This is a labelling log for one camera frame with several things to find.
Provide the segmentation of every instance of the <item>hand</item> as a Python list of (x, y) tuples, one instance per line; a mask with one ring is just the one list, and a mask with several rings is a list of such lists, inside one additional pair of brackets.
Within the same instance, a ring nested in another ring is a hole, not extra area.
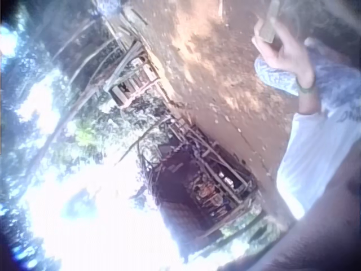
[(298, 82), (303, 88), (312, 87), (315, 73), (305, 46), (292, 36), (284, 24), (275, 19), (271, 20), (271, 23), (283, 43), (281, 49), (274, 50), (259, 36), (259, 30), (263, 26), (262, 19), (259, 19), (254, 27), (253, 44), (270, 67), (292, 72), (297, 76)]

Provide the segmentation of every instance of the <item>skin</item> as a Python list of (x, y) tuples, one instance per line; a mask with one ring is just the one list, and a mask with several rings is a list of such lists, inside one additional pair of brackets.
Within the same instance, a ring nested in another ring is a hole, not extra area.
[(234, 261), (222, 271), (361, 270), (361, 141), (310, 211), (266, 253)]
[(284, 24), (274, 18), (271, 22), (283, 44), (281, 49), (279, 51), (273, 49), (269, 43), (263, 41), (259, 36), (259, 30), (263, 26), (262, 19), (259, 19), (254, 27), (253, 44), (270, 67), (296, 75), (301, 86), (298, 93), (298, 112), (302, 115), (319, 113), (321, 101), (318, 90), (314, 86), (315, 72), (305, 46), (291, 35)]
[[(252, 42), (266, 63), (272, 68), (294, 73), (302, 88), (312, 88), (315, 75), (305, 47), (282, 23), (274, 21), (283, 43), (279, 51), (274, 50), (258, 35), (262, 24), (261, 20), (256, 24)], [(300, 91), (299, 112), (304, 115), (320, 112), (320, 99), (315, 88)], [(250, 269), (233, 265), (233, 269), (225, 270), (361, 270), (360, 158), (361, 142), (357, 142), (323, 196), (285, 237)]]

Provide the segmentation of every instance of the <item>fingers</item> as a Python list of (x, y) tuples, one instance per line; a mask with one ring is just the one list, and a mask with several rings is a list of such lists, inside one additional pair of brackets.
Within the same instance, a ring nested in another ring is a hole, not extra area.
[(254, 36), (252, 38), (252, 43), (269, 66), (272, 68), (278, 68), (279, 59), (277, 51), (275, 51), (267, 42), (263, 41), (258, 36)]
[(279, 20), (276, 20), (275, 18), (271, 18), (270, 22), (285, 46), (293, 46), (295, 43), (297, 43), (297, 40), (293, 37), (289, 29), (283, 23), (281, 23)]
[(264, 24), (264, 21), (259, 18), (257, 21), (257, 24), (254, 26), (254, 35), (259, 36), (259, 31), (261, 30), (262, 26)]

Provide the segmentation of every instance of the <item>forearm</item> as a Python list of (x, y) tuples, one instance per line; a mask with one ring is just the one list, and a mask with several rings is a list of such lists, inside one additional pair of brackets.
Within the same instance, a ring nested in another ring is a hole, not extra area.
[(317, 87), (315, 86), (315, 74), (312, 69), (297, 75), (299, 84), (298, 113), (313, 115), (321, 111), (321, 101)]

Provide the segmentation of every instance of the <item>wooden structure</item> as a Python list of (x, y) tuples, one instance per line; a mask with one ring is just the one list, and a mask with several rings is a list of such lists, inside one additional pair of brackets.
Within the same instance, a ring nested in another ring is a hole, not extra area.
[(159, 146), (160, 162), (143, 157), (147, 186), (181, 255), (212, 244), (220, 228), (249, 210), (253, 175), (215, 141), (183, 119), (166, 123), (173, 137)]
[(157, 90), (160, 88), (158, 74), (146, 55), (134, 59), (130, 66), (131, 71), (123, 76), (120, 75), (109, 91), (119, 108), (129, 106), (136, 97), (151, 88)]

